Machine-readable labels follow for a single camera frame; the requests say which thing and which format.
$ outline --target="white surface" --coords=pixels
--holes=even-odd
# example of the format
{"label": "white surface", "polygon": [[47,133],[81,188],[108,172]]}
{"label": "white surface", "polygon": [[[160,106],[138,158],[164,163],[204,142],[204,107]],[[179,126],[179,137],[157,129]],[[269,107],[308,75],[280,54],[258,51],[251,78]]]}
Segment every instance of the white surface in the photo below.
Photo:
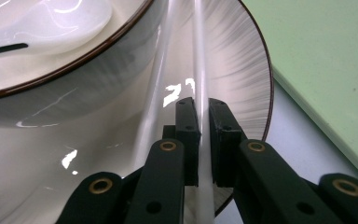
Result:
{"label": "white surface", "polygon": [[[64,5],[73,4],[76,0],[71,1],[58,1]],[[105,1],[98,1],[98,4],[95,3],[95,1],[89,1],[92,3],[93,8],[95,9],[98,5],[103,5]],[[24,82],[27,81],[35,81],[36,79],[45,76],[47,74],[58,72],[58,70],[62,71],[68,71],[68,65],[76,66],[76,63],[78,63],[78,60],[85,60],[85,58],[81,58],[85,54],[93,51],[95,48],[100,46],[102,43],[105,43],[107,39],[111,39],[113,34],[114,39],[118,38],[120,35],[117,33],[117,31],[123,32],[126,29],[123,29],[123,25],[131,23],[133,18],[131,16],[135,15],[137,13],[137,10],[145,3],[145,0],[129,0],[129,1],[120,1],[120,0],[109,0],[108,6],[106,7],[106,12],[111,12],[111,16],[109,15],[110,20],[108,20],[107,24],[104,26],[100,32],[96,33],[96,36],[94,36],[92,39],[90,39],[87,44],[84,44],[82,46],[77,45],[77,41],[68,41],[63,40],[59,45],[56,45],[55,48],[50,49],[64,49],[71,47],[74,43],[78,46],[78,48],[72,48],[72,50],[60,53],[60,54],[40,54],[35,53],[33,51],[32,54],[20,54],[21,50],[28,50],[27,49],[19,49],[19,50],[13,50],[11,53],[6,52],[3,54],[0,54],[0,90],[11,88],[16,85],[25,85]],[[27,10],[35,5],[35,0],[27,0],[27,1],[1,1],[0,0],[0,29],[4,29],[5,26],[9,26],[13,23],[13,21],[18,20],[19,18],[25,16],[28,18],[25,18],[26,20],[30,20],[29,17],[32,17],[34,15],[27,16]],[[92,13],[92,8],[87,7],[86,10],[89,10]],[[95,12],[92,13],[92,17],[95,19],[98,19],[97,16],[95,16]],[[82,21],[82,19],[87,19],[85,16],[78,17],[77,19],[70,19],[70,21]],[[38,23],[36,19],[31,20],[31,22],[27,22],[27,24],[24,24],[24,26],[38,26]],[[54,22],[50,20],[49,27],[54,27]],[[64,21],[59,22],[60,26],[65,27],[64,30],[68,31],[68,24]],[[7,41],[10,38],[19,38],[20,36],[33,36],[35,38],[36,35],[44,36],[47,35],[47,26],[43,26],[44,32],[43,34],[35,34],[33,32],[30,32],[28,30],[22,30],[19,31],[12,31],[8,32],[5,40]],[[77,30],[74,30],[74,32],[80,32],[83,31],[83,28],[77,27]]]}
{"label": "white surface", "polygon": [[199,187],[197,188],[197,223],[211,223],[214,220],[213,178],[211,163],[211,140],[209,129],[208,76],[206,63],[205,5],[194,1],[193,38],[196,95],[194,98],[200,126]]}
{"label": "white surface", "polygon": [[[54,223],[86,176],[101,171],[125,176],[133,171],[129,161],[134,133],[166,6],[158,2],[92,63],[0,99],[0,223]],[[82,106],[72,112],[83,115],[69,112],[68,103]],[[21,113],[32,106],[30,113]],[[62,121],[38,118],[59,119],[67,112],[71,115]],[[17,118],[6,122],[11,116]],[[32,119],[41,122],[27,123]]]}
{"label": "white surface", "polygon": [[[275,98],[267,142],[303,178],[317,184],[325,174],[358,178],[358,171],[275,82]],[[216,224],[242,223],[234,202],[215,219]]]}
{"label": "white surface", "polygon": [[107,1],[44,0],[0,29],[0,47],[24,43],[28,48],[9,53],[64,53],[100,33],[111,16]]}
{"label": "white surface", "polygon": [[172,34],[171,28],[176,11],[176,1],[169,1],[168,11],[164,14],[163,22],[160,25],[159,37],[153,68],[148,83],[145,108],[142,112],[141,123],[138,127],[133,153],[133,170],[141,168],[149,153],[149,147],[156,141],[157,121],[159,109],[162,106],[160,96],[163,89],[163,74],[166,72],[167,47]]}

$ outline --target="bowl rim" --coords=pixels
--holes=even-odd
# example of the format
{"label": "bowl rim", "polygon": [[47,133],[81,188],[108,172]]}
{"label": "bowl rim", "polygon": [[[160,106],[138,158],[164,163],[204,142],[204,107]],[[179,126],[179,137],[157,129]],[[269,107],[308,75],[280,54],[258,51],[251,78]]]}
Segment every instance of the bowl rim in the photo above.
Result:
{"label": "bowl rim", "polygon": [[[266,127],[264,129],[263,136],[261,138],[261,141],[266,141],[267,135],[269,134],[269,125],[271,124],[272,110],[273,110],[273,107],[274,107],[274,89],[275,89],[275,86],[274,86],[274,74],[273,74],[272,61],[271,61],[271,57],[270,57],[270,54],[269,54],[269,48],[267,47],[266,39],[264,38],[263,33],[261,32],[261,29],[258,26],[257,21],[255,20],[255,17],[252,15],[251,11],[244,4],[243,1],[241,1],[241,0],[237,0],[237,1],[240,2],[241,6],[248,13],[248,15],[251,18],[253,24],[255,25],[255,29],[257,30],[258,34],[260,35],[261,41],[263,43],[264,51],[266,52],[266,56],[267,56],[268,70],[269,70],[269,89],[270,89],[270,93],[269,93],[269,109],[268,109]],[[214,211],[214,215],[217,217],[228,206],[228,204],[231,203],[231,201],[233,199],[234,199],[234,196],[231,193],[231,195],[228,196],[228,198],[222,203],[222,205]]]}
{"label": "bowl rim", "polygon": [[126,22],[124,22],[124,24],[121,25],[112,35],[107,37],[101,44],[86,52],[79,58],[41,77],[37,77],[32,80],[22,82],[21,84],[1,89],[0,98],[8,97],[23,91],[28,91],[43,84],[49,83],[50,81],[69,74],[83,64],[88,63],[92,59],[96,58],[97,56],[108,50],[114,44],[116,44],[118,40],[120,40],[144,16],[146,11],[153,5],[154,2],[155,0],[144,0],[143,3],[135,11],[135,13]]}

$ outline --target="brass screw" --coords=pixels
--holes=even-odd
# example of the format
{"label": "brass screw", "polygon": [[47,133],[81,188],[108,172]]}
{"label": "brass screw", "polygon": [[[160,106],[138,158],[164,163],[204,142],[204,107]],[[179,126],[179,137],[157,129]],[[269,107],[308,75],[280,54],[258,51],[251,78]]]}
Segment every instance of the brass screw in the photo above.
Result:
{"label": "brass screw", "polygon": [[110,190],[113,186],[112,180],[103,177],[92,181],[89,185],[89,192],[93,194],[102,194]]}
{"label": "brass screw", "polygon": [[346,179],[333,180],[333,186],[342,193],[358,197],[358,186]]}
{"label": "brass screw", "polygon": [[164,151],[172,151],[176,149],[176,144],[173,142],[163,142],[159,144],[159,148]]}
{"label": "brass screw", "polygon": [[266,147],[263,144],[257,142],[251,142],[248,144],[248,148],[255,152],[262,152],[266,150]]}

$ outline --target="ceramic bowl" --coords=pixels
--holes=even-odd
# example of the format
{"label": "ceramic bowl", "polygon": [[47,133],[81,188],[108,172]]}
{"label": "ceramic bowl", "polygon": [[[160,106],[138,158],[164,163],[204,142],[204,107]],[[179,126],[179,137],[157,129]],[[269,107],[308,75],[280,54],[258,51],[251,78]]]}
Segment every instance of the ceramic bowl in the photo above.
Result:
{"label": "ceramic bowl", "polygon": [[82,48],[101,32],[113,11],[107,0],[41,0],[31,2],[30,7],[28,4],[30,1],[0,3],[0,58],[57,55]]}
{"label": "ceramic bowl", "polygon": [[[131,1],[128,5],[113,1],[114,13],[127,15],[114,16],[112,24],[108,23],[102,33],[86,44],[85,48],[94,46],[104,36],[107,38],[82,55],[79,54],[84,49],[47,58],[34,56],[35,59],[31,61],[24,58],[31,56],[0,59],[0,72],[20,72],[19,66],[28,66],[26,73],[44,74],[58,67],[47,75],[0,90],[0,126],[57,125],[87,115],[117,97],[152,60],[158,39],[158,26],[164,12],[163,5],[154,4],[154,1]],[[122,18],[128,20],[117,28],[117,17],[121,17],[119,21]],[[67,63],[54,63],[59,60]],[[34,69],[38,65],[45,72]]]}
{"label": "ceramic bowl", "polygon": [[[265,139],[273,86],[262,35],[241,1],[204,2],[209,97],[228,104],[249,138]],[[134,171],[133,162],[145,160],[149,150],[148,144],[137,145],[138,139],[147,134],[152,141],[160,139],[163,125],[174,124],[175,102],[195,97],[194,1],[177,0],[159,84],[151,78],[159,69],[157,56],[138,58],[150,51],[153,54],[156,43],[160,43],[164,25],[159,26],[156,18],[167,8],[165,3],[155,0],[128,35],[70,74],[0,99],[13,97],[7,106],[17,107],[9,110],[0,106],[0,223],[54,223],[71,193],[87,176],[102,171],[130,174]],[[154,32],[135,32],[139,24]],[[127,42],[133,39],[142,44]],[[111,49],[131,54],[123,56]],[[120,59],[119,69],[111,55]],[[80,85],[77,80],[87,80],[89,85]],[[65,91],[56,94],[52,86],[56,82],[67,87]],[[48,102],[36,92],[44,88],[42,93],[46,96],[55,95]],[[151,105],[146,96],[155,89],[159,89],[158,103]],[[33,101],[14,100],[22,94],[27,100],[25,94],[33,91]],[[20,115],[22,106],[32,106],[28,104],[39,107]],[[156,108],[157,114],[151,116],[157,128],[142,131],[141,124],[151,120],[145,109],[148,106]],[[195,191],[196,188],[186,188],[185,223],[196,221]],[[216,211],[224,207],[231,193],[231,189],[214,191]]]}

